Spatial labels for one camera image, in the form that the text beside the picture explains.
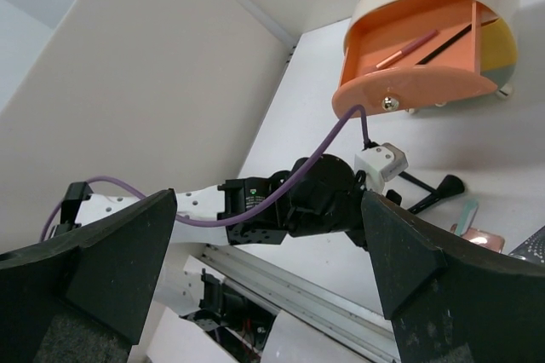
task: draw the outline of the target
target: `white table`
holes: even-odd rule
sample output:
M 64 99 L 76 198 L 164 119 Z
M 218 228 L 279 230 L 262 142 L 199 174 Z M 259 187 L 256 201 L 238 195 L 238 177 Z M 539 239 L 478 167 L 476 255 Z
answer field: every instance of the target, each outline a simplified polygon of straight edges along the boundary
M 371 117 L 370 137 L 391 142 L 407 154 L 409 172 L 432 186 L 446 174 L 462 178 L 469 193 L 422 215 L 449 228 L 469 197 L 479 201 L 473 225 L 505 238 L 509 252 L 545 225 L 545 0 L 521 0 L 519 65 L 509 101 L 495 96 L 427 109 Z M 343 59 L 347 21 L 301 38 L 241 177 L 270 176 L 307 157 L 336 122 L 331 96 Z M 328 153 L 353 164 L 361 146 L 359 121 L 352 120 Z M 387 184 L 407 207 L 426 193 L 403 180 Z M 287 237 L 281 246 L 247 245 L 245 250 L 302 278 L 380 313 L 366 252 L 344 233 Z

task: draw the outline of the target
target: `black pencil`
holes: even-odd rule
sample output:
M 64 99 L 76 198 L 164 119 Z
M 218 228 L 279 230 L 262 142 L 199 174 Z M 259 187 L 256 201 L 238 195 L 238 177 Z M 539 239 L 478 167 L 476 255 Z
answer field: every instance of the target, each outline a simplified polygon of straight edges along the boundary
M 417 65 L 426 65 L 431 60 L 435 59 L 438 55 L 442 54 L 445 50 L 447 50 L 450 46 L 452 46 L 454 43 L 458 42 L 460 39 L 462 39 L 465 35 L 471 32 L 471 26 L 472 24 L 469 24 L 465 28 L 463 28 L 461 31 L 459 31 L 454 37 L 443 43 L 441 46 L 439 46 L 434 52 L 426 56 L 424 59 L 422 59 L 420 62 L 417 63 Z

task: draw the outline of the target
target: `screw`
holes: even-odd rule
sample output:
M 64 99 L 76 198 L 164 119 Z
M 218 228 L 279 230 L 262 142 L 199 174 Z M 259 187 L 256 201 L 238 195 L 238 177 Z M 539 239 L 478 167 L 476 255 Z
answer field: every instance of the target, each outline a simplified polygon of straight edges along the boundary
M 399 101 L 393 97 L 386 96 L 382 101 L 382 108 L 387 112 L 395 112 L 399 108 Z

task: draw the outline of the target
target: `white cylindrical organizer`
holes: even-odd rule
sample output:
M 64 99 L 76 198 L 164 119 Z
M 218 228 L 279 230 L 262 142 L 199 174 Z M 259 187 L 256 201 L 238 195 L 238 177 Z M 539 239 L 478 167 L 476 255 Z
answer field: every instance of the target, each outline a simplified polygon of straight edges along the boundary
M 368 114 L 493 93 L 517 61 L 519 0 L 359 0 L 333 108 Z

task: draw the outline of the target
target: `pink pencil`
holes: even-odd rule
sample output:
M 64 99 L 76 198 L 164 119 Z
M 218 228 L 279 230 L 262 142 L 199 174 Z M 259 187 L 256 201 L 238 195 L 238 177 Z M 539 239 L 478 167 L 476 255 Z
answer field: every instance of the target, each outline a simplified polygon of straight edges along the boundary
M 393 65 L 395 62 L 405 58 L 408 54 L 420 48 L 426 42 L 429 42 L 432 38 L 436 37 L 438 34 L 439 34 L 439 31 L 437 29 L 434 29 L 428 32 L 426 35 L 423 35 L 415 39 L 408 45 L 405 45 L 403 48 L 398 50 L 395 54 L 388 56 L 385 60 L 380 61 L 374 66 L 364 68 L 364 74 L 386 69 L 387 67 Z

